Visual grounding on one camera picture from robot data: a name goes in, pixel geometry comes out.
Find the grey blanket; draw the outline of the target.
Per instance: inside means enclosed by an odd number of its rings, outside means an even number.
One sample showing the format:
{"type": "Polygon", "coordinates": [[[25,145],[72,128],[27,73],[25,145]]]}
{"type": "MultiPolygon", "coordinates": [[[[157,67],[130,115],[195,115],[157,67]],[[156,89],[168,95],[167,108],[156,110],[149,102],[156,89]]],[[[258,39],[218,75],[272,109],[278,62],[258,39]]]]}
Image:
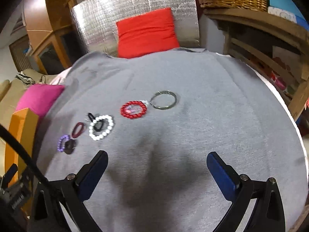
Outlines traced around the grey blanket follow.
{"type": "Polygon", "coordinates": [[[286,227],[301,215],[308,169],[300,132],[275,87],[206,50],[79,59],[36,136],[37,166],[64,179],[109,156],[85,203],[102,231],[212,231],[229,208],[207,166],[277,180],[286,227]]]}

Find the striped cloth on sofa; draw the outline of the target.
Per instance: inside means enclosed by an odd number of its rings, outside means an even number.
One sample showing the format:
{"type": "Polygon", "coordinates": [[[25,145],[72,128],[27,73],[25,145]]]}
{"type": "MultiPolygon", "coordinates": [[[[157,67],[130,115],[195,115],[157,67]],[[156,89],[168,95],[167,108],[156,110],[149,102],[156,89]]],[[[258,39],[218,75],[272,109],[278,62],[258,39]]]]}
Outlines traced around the striped cloth on sofa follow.
{"type": "Polygon", "coordinates": [[[34,84],[46,84],[46,76],[45,75],[42,75],[41,78],[39,79],[39,81],[36,82],[33,78],[25,75],[21,71],[21,72],[17,73],[15,78],[17,78],[18,80],[23,82],[23,84],[25,84],[26,86],[31,86],[31,85],[34,85],[34,84]]]}

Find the red cushion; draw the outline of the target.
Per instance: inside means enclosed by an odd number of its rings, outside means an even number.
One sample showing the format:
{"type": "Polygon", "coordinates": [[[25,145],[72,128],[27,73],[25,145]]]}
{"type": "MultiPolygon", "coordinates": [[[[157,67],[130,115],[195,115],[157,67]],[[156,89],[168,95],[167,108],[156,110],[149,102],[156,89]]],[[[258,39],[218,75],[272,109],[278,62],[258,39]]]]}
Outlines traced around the red cushion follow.
{"type": "Polygon", "coordinates": [[[116,26],[120,58],[131,59],[180,46],[170,7],[120,20],[116,26]]]}

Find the wooden cabinet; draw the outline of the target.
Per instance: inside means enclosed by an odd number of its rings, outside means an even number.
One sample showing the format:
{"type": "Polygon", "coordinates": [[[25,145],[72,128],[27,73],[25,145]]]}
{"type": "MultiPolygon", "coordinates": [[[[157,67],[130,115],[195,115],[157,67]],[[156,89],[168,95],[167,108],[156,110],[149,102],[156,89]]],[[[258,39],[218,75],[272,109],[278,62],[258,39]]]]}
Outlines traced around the wooden cabinet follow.
{"type": "Polygon", "coordinates": [[[59,74],[83,54],[65,1],[23,0],[30,56],[42,74],[59,74]]]}

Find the wooden shelf unit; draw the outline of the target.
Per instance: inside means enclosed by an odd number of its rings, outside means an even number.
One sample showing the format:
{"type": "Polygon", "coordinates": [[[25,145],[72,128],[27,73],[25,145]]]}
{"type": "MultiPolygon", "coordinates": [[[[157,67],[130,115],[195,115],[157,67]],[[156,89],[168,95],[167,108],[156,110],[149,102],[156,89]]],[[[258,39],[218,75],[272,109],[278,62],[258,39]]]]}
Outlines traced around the wooden shelf unit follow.
{"type": "Polygon", "coordinates": [[[308,31],[267,12],[247,9],[206,9],[225,36],[223,53],[246,62],[269,78],[277,75],[292,89],[288,109],[297,120],[308,100],[308,31]]]}

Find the blue cardboard box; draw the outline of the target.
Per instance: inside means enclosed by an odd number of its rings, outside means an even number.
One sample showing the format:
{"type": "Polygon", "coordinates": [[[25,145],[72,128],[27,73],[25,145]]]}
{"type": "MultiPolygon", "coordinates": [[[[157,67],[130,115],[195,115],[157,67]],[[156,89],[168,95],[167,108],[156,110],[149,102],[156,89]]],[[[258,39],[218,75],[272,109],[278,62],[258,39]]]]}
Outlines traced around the blue cardboard box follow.
{"type": "Polygon", "coordinates": [[[292,0],[269,0],[268,13],[296,23],[308,31],[308,21],[292,0]]]}

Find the pink pillow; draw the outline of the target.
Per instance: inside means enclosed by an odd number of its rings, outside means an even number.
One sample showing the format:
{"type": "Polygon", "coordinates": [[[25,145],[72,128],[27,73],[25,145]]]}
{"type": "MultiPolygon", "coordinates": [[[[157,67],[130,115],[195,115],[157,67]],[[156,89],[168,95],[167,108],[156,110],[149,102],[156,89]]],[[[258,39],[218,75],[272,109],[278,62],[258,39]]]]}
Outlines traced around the pink pillow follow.
{"type": "Polygon", "coordinates": [[[20,98],[16,111],[28,108],[43,119],[64,90],[63,85],[34,84],[20,98]]]}

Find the silver foil insulation mat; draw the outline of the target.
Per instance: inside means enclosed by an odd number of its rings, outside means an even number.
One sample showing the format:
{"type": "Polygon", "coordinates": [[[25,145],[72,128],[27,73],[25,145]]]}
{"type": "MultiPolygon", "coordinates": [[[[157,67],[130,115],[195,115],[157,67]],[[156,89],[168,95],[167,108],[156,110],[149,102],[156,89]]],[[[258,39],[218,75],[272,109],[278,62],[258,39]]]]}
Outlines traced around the silver foil insulation mat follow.
{"type": "Polygon", "coordinates": [[[199,47],[199,21],[196,0],[84,0],[71,9],[82,48],[118,55],[116,23],[169,7],[174,17],[175,33],[181,47],[199,47]]]}

